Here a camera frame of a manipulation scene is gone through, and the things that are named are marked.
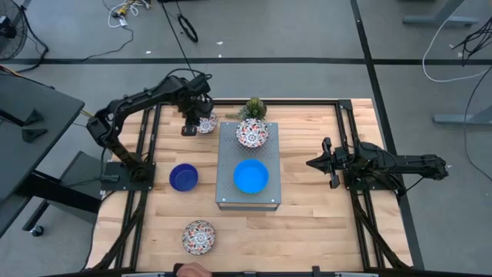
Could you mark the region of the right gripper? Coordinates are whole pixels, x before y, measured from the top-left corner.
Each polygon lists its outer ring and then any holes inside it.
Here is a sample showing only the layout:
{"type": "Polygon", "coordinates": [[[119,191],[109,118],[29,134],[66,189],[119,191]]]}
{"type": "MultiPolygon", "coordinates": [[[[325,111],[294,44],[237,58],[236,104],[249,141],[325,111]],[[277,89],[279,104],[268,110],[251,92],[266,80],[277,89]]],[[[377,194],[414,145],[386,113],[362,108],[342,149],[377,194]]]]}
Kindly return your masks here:
{"type": "Polygon", "coordinates": [[[349,163],[349,151],[343,146],[336,147],[334,151],[331,150],[331,139],[329,137],[324,138],[324,153],[314,159],[308,160],[307,165],[313,169],[317,169],[320,172],[328,172],[331,175],[329,182],[331,189],[336,189],[340,185],[340,179],[337,175],[337,170],[343,170],[347,168],[349,163]]]}

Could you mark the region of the floral patterned ceramic bowl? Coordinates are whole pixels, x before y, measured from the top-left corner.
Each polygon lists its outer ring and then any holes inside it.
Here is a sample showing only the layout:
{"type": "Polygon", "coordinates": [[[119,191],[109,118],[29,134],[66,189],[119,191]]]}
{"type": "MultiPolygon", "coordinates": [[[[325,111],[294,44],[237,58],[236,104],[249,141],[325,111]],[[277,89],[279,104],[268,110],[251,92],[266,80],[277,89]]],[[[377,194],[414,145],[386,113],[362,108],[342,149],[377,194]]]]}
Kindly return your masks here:
{"type": "Polygon", "coordinates": [[[250,149],[262,146],[269,137],[268,126],[256,118],[241,121],[235,131],[238,142],[250,149]]]}
{"type": "Polygon", "coordinates": [[[204,255],[215,243],[215,230],[211,223],[196,220],[189,223],[182,234],[182,245],[191,255],[204,255]]]}
{"type": "Polygon", "coordinates": [[[213,132],[217,125],[218,118],[214,112],[211,112],[207,118],[199,118],[199,124],[196,126],[197,133],[208,134],[210,132],[213,132]]]}

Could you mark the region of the dark blue plastic bowl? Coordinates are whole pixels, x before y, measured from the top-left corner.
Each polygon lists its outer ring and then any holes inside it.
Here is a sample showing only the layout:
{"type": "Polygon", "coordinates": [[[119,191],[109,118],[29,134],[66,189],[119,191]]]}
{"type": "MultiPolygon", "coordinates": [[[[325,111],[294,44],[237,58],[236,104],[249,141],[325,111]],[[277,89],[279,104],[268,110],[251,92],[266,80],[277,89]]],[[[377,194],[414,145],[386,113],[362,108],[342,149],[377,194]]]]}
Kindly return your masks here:
{"type": "Polygon", "coordinates": [[[191,191],[198,184],[198,171],[191,164],[176,165],[171,170],[169,182],[179,192],[191,191]]]}

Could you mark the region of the light blue plastic bowl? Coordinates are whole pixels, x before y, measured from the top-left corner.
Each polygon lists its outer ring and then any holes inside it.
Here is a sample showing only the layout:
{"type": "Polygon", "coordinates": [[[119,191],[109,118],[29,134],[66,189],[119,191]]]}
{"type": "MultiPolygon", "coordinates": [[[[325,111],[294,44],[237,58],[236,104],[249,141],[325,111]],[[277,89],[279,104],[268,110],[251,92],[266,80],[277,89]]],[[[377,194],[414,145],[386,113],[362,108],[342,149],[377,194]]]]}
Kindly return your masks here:
{"type": "Polygon", "coordinates": [[[262,192],[267,187],[268,180],[268,169],[257,159],[243,160],[234,169],[234,184],[243,193],[258,194],[262,192]]]}

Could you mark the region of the grey perforated metal shelf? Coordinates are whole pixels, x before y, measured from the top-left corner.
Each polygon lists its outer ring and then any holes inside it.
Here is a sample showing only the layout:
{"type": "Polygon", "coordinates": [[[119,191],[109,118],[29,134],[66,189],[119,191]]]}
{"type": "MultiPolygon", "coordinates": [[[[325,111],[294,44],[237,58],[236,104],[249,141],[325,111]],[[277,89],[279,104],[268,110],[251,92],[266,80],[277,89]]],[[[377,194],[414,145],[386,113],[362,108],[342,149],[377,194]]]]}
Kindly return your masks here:
{"type": "Polygon", "coordinates": [[[221,211],[275,212],[281,204],[278,124],[268,123],[268,140],[253,149],[238,142],[237,126],[237,122],[220,124],[215,202],[221,211]],[[257,159],[268,169],[268,185],[258,194],[243,193],[234,184],[234,169],[246,159],[257,159]]]}

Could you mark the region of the potted succulent plant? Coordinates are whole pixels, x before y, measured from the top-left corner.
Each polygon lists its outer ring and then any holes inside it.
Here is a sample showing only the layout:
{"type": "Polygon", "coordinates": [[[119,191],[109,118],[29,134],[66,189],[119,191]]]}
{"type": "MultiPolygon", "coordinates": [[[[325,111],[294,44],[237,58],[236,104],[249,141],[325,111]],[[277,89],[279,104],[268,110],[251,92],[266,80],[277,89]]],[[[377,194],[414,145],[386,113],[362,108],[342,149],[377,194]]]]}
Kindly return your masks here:
{"type": "Polygon", "coordinates": [[[226,114],[225,117],[229,119],[246,120],[249,118],[255,118],[263,120],[267,114],[268,107],[262,100],[257,97],[253,97],[246,102],[246,104],[235,114],[226,114]]]}

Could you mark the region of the dark grey box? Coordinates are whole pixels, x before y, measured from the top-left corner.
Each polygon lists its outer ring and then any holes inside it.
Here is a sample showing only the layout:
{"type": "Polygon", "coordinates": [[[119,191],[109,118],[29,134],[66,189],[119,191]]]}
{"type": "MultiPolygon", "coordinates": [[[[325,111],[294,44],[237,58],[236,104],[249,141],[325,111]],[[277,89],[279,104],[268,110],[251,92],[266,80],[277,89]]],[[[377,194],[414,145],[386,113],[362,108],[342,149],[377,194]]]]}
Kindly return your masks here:
{"type": "MultiPolygon", "coordinates": [[[[100,160],[79,152],[63,172],[61,184],[101,200],[101,183],[96,180],[99,174],[100,160]]],[[[97,212],[88,212],[53,201],[48,201],[48,204],[88,223],[95,223],[97,219],[97,212]]]]}

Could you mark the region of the grey desk foot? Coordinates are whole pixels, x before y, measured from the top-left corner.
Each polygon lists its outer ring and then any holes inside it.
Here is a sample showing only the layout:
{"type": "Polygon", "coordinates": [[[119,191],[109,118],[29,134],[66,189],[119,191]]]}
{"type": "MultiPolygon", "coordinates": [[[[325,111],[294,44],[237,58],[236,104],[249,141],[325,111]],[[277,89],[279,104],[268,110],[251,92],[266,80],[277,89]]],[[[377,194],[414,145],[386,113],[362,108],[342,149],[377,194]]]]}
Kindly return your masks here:
{"type": "Polygon", "coordinates": [[[441,10],[435,15],[406,15],[403,23],[407,25],[429,25],[443,27],[471,27],[478,23],[474,17],[457,16],[454,13],[465,0],[447,0],[441,10]]]}
{"type": "Polygon", "coordinates": [[[476,114],[441,114],[434,115],[437,124],[492,125],[492,105],[476,114]]]}

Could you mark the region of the black desk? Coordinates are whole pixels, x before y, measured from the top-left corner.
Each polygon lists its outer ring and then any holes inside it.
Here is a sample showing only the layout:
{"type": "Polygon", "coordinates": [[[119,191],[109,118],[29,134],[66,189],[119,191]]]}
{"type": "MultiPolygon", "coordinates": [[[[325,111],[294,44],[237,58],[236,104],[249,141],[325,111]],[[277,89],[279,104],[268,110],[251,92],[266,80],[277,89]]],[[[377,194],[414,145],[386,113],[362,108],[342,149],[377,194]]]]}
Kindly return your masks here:
{"type": "Polygon", "coordinates": [[[102,199],[65,187],[61,177],[38,170],[84,105],[81,100],[30,79],[0,75],[0,238],[34,197],[42,199],[42,204],[25,223],[25,231],[37,225],[48,201],[98,212],[102,199]],[[45,120],[24,126],[34,108],[45,120]],[[23,128],[45,128],[48,132],[27,143],[22,140],[23,128]]]}

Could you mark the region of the person's hand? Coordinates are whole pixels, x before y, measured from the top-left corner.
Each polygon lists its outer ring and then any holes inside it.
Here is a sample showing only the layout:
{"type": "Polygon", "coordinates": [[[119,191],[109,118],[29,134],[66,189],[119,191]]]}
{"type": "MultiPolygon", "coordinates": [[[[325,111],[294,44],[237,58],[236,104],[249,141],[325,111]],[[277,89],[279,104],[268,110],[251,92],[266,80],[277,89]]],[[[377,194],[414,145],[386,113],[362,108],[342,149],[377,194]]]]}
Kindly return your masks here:
{"type": "Polygon", "coordinates": [[[177,277],[212,277],[212,272],[202,265],[192,262],[184,264],[176,273],[177,277]]]}

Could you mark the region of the black floor fan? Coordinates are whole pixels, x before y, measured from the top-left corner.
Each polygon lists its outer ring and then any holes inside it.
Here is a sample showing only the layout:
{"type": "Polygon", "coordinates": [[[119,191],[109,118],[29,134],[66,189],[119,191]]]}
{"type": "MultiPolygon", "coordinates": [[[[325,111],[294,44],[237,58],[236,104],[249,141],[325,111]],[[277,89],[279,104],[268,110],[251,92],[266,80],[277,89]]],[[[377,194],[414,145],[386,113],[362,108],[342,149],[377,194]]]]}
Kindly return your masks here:
{"type": "Polygon", "coordinates": [[[0,62],[14,58],[24,48],[27,23],[22,6],[0,0],[0,62]]]}

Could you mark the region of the black triangular bracket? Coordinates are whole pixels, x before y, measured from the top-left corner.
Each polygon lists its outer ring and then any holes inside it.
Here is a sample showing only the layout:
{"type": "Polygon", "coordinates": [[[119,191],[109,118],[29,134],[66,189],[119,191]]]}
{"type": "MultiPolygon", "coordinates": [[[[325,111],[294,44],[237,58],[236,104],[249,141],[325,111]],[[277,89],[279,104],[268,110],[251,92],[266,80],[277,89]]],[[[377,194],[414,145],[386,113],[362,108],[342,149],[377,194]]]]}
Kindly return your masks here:
{"type": "Polygon", "coordinates": [[[39,137],[43,136],[48,132],[45,128],[23,128],[22,129],[22,140],[27,143],[32,143],[39,137]]]}
{"type": "Polygon", "coordinates": [[[32,109],[30,115],[24,120],[24,126],[36,123],[43,122],[45,120],[44,116],[37,109],[32,109]]]}

